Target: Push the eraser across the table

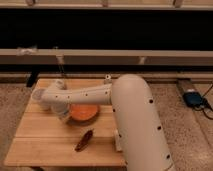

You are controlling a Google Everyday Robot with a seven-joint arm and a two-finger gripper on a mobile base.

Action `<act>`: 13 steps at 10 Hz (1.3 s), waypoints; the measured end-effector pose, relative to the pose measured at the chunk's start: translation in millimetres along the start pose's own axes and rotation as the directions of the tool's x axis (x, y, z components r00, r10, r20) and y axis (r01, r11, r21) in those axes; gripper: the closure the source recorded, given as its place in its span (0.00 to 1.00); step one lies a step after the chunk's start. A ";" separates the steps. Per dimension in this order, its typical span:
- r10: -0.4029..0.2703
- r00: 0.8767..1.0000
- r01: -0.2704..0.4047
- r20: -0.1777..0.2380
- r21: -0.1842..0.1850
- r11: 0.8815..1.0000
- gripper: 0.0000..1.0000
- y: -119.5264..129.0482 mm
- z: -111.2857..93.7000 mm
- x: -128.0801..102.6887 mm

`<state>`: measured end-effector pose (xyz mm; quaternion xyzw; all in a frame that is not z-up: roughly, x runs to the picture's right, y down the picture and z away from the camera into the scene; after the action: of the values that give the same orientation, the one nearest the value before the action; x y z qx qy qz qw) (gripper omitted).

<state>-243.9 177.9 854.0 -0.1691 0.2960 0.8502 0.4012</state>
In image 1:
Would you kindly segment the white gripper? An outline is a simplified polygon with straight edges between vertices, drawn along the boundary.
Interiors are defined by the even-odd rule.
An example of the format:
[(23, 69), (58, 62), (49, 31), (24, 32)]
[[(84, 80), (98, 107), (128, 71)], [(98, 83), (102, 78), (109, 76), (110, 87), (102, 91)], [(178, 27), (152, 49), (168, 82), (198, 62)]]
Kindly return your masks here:
[(51, 105), (52, 112), (63, 122), (69, 120), (69, 105), (67, 103), (55, 103)]

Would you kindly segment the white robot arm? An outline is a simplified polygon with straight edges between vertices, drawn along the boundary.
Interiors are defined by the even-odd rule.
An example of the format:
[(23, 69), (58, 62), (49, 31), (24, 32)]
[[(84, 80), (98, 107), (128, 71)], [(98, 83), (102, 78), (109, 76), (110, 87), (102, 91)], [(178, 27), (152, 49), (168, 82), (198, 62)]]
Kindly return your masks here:
[(98, 86), (67, 89), (57, 79), (31, 98), (60, 118), (70, 104), (110, 105), (127, 171), (176, 171), (151, 89), (140, 76), (125, 74)]

